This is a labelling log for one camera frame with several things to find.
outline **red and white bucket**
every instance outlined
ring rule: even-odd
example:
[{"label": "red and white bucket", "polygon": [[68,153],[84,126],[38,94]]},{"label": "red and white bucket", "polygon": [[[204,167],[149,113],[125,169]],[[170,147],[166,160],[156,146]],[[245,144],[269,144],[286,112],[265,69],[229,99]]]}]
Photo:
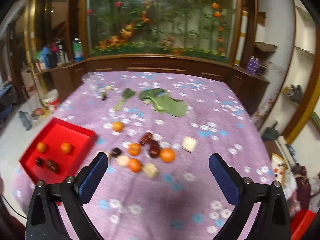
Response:
[{"label": "red and white bucket", "polygon": [[54,112],[60,104],[58,90],[53,89],[49,91],[43,101],[47,104],[49,110]]}]

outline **white floor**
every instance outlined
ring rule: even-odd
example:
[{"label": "white floor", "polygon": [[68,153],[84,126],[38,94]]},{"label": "white floor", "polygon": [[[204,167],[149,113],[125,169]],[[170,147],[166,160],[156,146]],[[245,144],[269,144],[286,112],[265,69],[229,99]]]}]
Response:
[{"label": "white floor", "polygon": [[[32,108],[39,107],[37,97],[30,98],[28,102]],[[4,128],[3,131],[0,131],[0,175],[4,181],[3,195],[18,213],[26,215],[13,198],[12,188],[14,178],[16,170],[19,167],[20,157],[37,133],[49,121],[50,115],[47,117],[40,117],[37,121],[33,122],[32,128],[29,131],[26,131],[19,119],[19,111],[28,112],[29,114],[31,112],[29,105],[25,103],[15,113],[6,128]],[[21,223],[24,225],[26,224],[26,220],[14,213],[9,206],[7,206],[7,209],[10,214],[15,216]]]}]

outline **glass window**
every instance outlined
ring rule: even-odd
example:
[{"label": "glass window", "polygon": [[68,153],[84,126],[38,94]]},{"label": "glass window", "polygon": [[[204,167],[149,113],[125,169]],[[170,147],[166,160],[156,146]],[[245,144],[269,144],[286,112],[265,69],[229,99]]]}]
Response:
[{"label": "glass window", "polygon": [[87,0],[90,56],[159,53],[227,62],[236,0]]}]

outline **metal screw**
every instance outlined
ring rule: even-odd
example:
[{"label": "metal screw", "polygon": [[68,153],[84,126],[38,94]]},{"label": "metal screw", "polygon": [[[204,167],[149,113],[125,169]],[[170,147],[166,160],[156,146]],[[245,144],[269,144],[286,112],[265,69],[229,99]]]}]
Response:
[{"label": "metal screw", "polygon": [[276,187],[280,187],[280,186],[281,186],[281,183],[280,183],[279,181],[275,180],[275,181],[273,182],[273,185],[275,185]]},{"label": "metal screw", "polygon": [[246,184],[251,184],[252,183],[252,179],[250,179],[249,177],[245,177],[243,178],[244,183]]},{"label": "metal screw", "polygon": [[69,177],[66,178],[66,182],[67,182],[67,183],[71,183],[71,182],[73,182],[74,180],[75,180],[75,177],[74,177],[74,176],[69,176]]},{"label": "metal screw", "polygon": [[37,187],[42,187],[44,185],[44,181],[40,180],[37,182]]}]

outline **pink flower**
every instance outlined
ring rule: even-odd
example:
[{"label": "pink flower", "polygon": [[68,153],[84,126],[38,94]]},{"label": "pink flower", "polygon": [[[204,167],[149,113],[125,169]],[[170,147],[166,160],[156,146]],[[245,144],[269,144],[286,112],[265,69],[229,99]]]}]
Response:
[{"label": "pink flower", "polygon": [[123,2],[116,2],[116,3],[115,3],[115,6],[116,6],[116,7],[120,7],[122,4],[123,4]]}]

